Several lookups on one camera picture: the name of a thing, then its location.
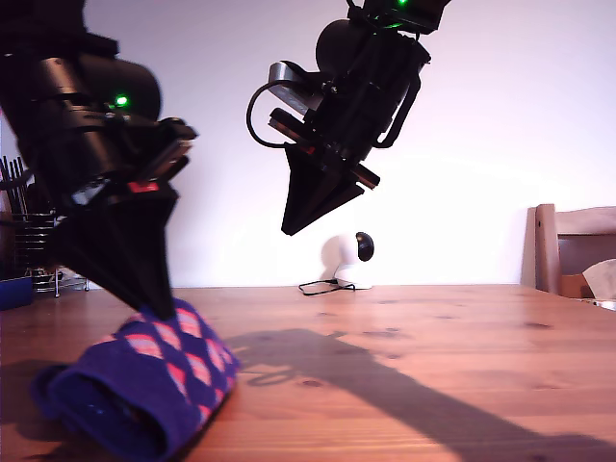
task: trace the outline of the wooden table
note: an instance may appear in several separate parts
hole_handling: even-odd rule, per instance
[[[520,287],[186,290],[244,361],[189,461],[616,461],[616,313]],[[103,292],[2,314],[3,462],[114,460],[27,394],[131,311]]]

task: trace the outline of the chair backrest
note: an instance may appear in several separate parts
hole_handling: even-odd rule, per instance
[[[616,258],[616,207],[556,212],[537,207],[535,221],[537,289],[574,298],[592,297],[588,268]]]

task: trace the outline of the black cylinder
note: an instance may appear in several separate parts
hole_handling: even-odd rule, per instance
[[[321,72],[347,73],[366,39],[367,31],[348,19],[329,24],[317,43],[317,64]]]

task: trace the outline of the security camera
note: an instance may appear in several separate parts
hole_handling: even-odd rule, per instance
[[[340,287],[356,290],[372,288],[372,282],[366,265],[374,256],[374,241],[366,233],[340,236],[341,264],[334,278]]]

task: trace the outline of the power cord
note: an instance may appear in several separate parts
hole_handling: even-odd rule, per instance
[[[336,285],[337,287],[330,289],[328,291],[321,291],[321,292],[306,292],[304,291],[304,287],[308,287],[308,286],[315,286],[317,284],[331,284],[331,285]],[[301,292],[306,295],[306,296],[315,296],[315,295],[325,295],[325,294],[332,294],[334,292],[338,292],[338,291],[356,291],[355,289],[355,284],[349,284],[347,286],[340,286],[338,285],[338,279],[325,279],[322,281],[315,281],[315,282],[308,282],[306,284],[300,284],[299,289],[301,290]]]
[[[306,86],[299,83],[299,82],[295,82],[293,80],[274,80],[272,82],[269,82],[265,85],[263,85],[262,87],[260,87],[253,95],[252,98],[250,99],[250,103],[248,104],[248,111],[246,112],[246,125],[248,126],[248,131],[250,132],[250,135],[252,136],[252,138],[257,141],[259,144],[261,144],[262,146],[265,147],[270,147],[272,149],[284,149],[287,146],[290,146],[291,144],[288,142],[281,142],[281,143],[276,143],[276,142],[269,142],[269,141],[265,141],[262,138],[259,137],[259,135],[257,135],[257,132],[255,132],[254,130],[254,126],[252,125],[252,111],[254,110],[254,105],[257,102],[257,99],[259,99],[259,96],[261,96],[261,94],[263,94],[265,91],[273,88],[273,87],[277,87],[277,86],[282,86],[282,87],[287,87],[287,88],[302,88],[304,89]]]

